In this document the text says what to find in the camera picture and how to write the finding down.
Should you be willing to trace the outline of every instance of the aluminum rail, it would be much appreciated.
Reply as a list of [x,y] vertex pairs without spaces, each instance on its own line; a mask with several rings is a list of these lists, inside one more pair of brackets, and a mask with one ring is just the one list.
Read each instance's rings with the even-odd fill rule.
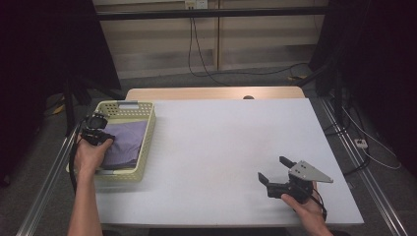
[[145,19],[180,18],[223,18],[223,17],[265,17],[325,15],[329,12],[346,11],[350,7],[292,7],[259,9],[210,9],[210,10],[168,10],[149,12],[97,12],[99,21],[124,21]]
[[[337,125],[336,119],[333,116],[332,107],[328,101],[321,99],[322,106],[325,109],[325,112],[328,116],[328,119],[332,124],[335,124],[334,128],[337,132],[340,132],[338,135],[341,143],[345,147],[350,159],[357,167],[364,161],[362,158],[361,152],[354,145],[354,142],[347,134],[347,132],[342,132],[342,129]],[[369,168],[360,170],[359,172],[362,181],[364,182],[366,188],[368,189],[372,199],[374,200],[377,208],[380,210],[381,216],[386,221],[386,224],[391,231],[392,235],[396,236],[407,236],[409,235],[401,223],[401,220],[390,203],[389,199],[385,195],[384,191],[381,189],[377,180],[374,178],[374,175],[371,173]]]
[[31,236],[36,229],[37,224],[42,217],[43,211],[46,208],[46,205],[52,194],[52,190],[55,187],[55,184],[58,181],[58,176],[61,174],[62,170],[65,168],[65,165],[68,163],[68,154],[71,151],[71,146],[75,138],[75,129],[72,134],[67,137],[58,154],[52,164],[51,169],[49,170],[48,175],[46,176],[45,181],[43,182],[42,187],[37,193],[36,198],[31,204],[30,210],[25,217],[21,227],[18,231],[17,236]]

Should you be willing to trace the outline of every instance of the power strip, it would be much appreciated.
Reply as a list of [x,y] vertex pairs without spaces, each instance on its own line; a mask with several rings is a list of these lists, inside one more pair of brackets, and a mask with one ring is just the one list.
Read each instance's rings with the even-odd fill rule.
[[354,142],[357,148],[363,148],[363,149],[368,148],[368,144],[366,143],[365,140],[355,139]]
[[194,10],[196,8],[196,0],[185,0],[185,9]]

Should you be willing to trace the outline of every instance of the plastic basket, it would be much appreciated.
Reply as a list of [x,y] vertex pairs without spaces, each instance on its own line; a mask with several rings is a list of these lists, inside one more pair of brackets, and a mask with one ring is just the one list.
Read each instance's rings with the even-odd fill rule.
[[135,168],[95,171],[95,179],[99,180],[141,181],[144,176],[150,141],[156,121],[153,103],[125,100],[101,101],[96,107],[95,112],[107,115],[108,124],[148,121],[142,146],[139,151],[138,163]]

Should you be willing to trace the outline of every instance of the purple cloth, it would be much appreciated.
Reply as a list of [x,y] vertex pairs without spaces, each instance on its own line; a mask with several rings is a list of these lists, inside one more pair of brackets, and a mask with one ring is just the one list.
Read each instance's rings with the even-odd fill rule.
[[135,168],[148,121],[108,124],[103,132],[115,136],[101,164],[103,169]]

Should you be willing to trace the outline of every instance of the tripod leg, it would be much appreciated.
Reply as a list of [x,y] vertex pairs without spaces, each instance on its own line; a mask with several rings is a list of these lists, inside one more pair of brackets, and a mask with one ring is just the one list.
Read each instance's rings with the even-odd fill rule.
[[107,89],[105,87],[103,87],[102,85],[99,85],[95,82],[93,82],[92,80],[89,80],[87,78],[78,78],[78,81],[80,83],[83,83],[84,85],[86,85],[86,87],[89,88],[94,88],[99,90],[100,92],[102,92],[103,94],[106,94],[108,96],[110,96],[111,98],[115,99],[115,100],[124,100],[126,98],[126,96],[118,94],[110,89]]
[[337,123],[344,127],[343,124],[343,111],[342,111],[342,81],[339,70],[336,70],[336,79],[334,86],[334,116]]
[[66,78],[64,83],[64,97],[65,97],[65,114],[67,115],[67,133],[65,134],[68,137],[76,125],[76,118],[74,114],[73,107],[73,93],[71,82]]

